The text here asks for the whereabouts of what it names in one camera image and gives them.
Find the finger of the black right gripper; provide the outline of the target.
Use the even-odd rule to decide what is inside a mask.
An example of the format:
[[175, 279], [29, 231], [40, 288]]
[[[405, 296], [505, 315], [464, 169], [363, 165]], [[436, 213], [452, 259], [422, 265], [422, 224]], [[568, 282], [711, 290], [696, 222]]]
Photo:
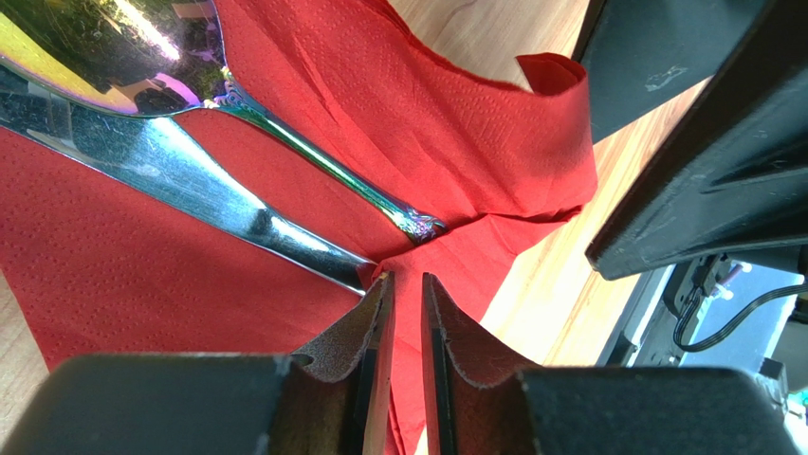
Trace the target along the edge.
[[807, 5], [764, 6], [586, 251], [614, 280], [708, 255], [807, 270]]
[[588, 73], [593, 141], [713, 76], [763, 6], [759, 0], [590, 2], [572, 58]]

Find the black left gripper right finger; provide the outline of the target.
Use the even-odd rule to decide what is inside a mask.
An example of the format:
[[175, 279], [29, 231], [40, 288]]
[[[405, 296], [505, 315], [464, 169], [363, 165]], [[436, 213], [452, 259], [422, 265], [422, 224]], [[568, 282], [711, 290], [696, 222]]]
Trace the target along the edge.
[[422, 278], [431, 454], [793, 454], [747, 374], [714, 368], [543, 367]]

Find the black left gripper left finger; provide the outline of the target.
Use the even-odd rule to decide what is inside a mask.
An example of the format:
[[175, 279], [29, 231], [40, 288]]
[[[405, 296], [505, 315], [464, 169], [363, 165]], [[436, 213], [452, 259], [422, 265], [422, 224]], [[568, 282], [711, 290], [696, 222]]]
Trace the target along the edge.
[[84, 355], [55, 370], [6, 454], [381, 454], [395, 277], [288, 355]]

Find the red paper napkin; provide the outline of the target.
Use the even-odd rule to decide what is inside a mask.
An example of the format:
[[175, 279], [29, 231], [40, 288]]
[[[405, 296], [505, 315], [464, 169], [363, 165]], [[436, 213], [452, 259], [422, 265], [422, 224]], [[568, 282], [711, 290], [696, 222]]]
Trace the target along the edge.
[[[305, 228], [395, 273], [385, 450], [425, 426], [421, 277], [475, 319], [514, 259], [597, 186], [587, 75], [519, 59], [529, 90], [423, 45], [385, 1], [220, 1], [247, 91], [355, 172], [448, 232], [422, 246], [361, 198], [240, 119], [177, 122], [239, 181]], [[357, 297], [10, 131], [1, 134], [1, 269], [48, 368], [95, 352], [281, 353]]]

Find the silver table knife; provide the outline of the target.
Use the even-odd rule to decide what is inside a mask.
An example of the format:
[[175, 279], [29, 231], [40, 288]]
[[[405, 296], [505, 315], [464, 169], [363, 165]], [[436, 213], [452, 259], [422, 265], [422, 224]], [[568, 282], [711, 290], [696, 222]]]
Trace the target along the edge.
[[1, 70], [1, 125], [357, 295], [375, 263], [285, 218], [169, 118], [120, 118]]

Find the iridescent rainbow spoon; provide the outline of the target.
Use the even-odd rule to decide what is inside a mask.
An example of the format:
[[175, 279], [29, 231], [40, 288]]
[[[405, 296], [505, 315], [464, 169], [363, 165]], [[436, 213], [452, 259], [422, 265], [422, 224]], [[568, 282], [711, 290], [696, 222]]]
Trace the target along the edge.
[[169, 118], [212, 109], [250, 123], [379, 210], [410, 240], [446, 231], [273, 114], [236, 80], [212, 1], [5, 1], [1, 63], [104, 114]]

